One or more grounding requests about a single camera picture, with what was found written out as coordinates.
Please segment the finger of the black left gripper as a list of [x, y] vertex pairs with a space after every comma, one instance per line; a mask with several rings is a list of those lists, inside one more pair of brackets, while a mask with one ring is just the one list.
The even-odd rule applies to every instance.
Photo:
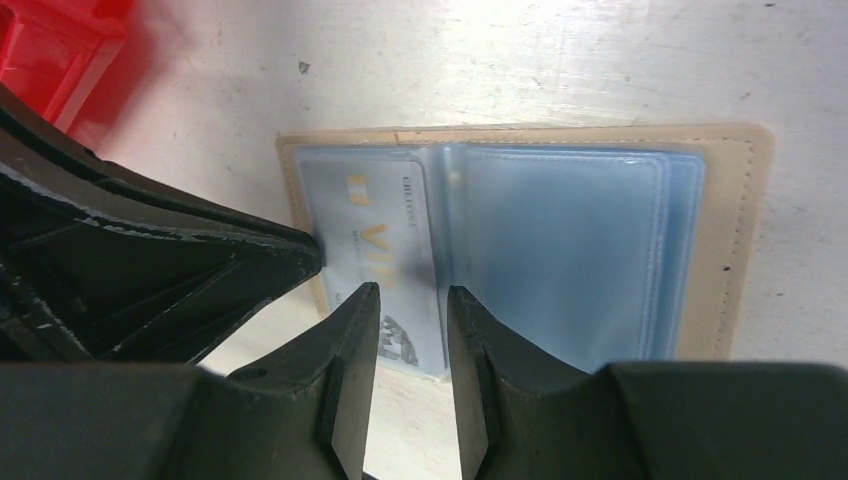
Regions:
[[322, 264], [309, 234], [103, 161], [2, 90], [3, 361], [195, 363]]

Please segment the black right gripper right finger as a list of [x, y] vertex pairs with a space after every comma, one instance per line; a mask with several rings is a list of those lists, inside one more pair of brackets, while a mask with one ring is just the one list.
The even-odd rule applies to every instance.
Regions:
[[847, 373], [809, 363], [614, 362], [586, 373], [448, 294], [466, 479], [843, 479]]

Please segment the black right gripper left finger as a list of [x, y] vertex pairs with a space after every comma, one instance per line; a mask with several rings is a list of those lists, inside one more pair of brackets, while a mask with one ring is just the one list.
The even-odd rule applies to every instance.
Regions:
[[5, 363], [5, 479], [360, 479], [380, 289], [222, 376], [197, 366]]

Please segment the silver VIP card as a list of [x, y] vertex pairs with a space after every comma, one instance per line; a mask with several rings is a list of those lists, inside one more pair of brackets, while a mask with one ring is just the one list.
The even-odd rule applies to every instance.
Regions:
[[332, 306], [366, 282], [380, 289], [377, 354], [442, 377], [448, 367], [424, 179], [414, 161], [303, 159], [301, 185], [325, 254]]

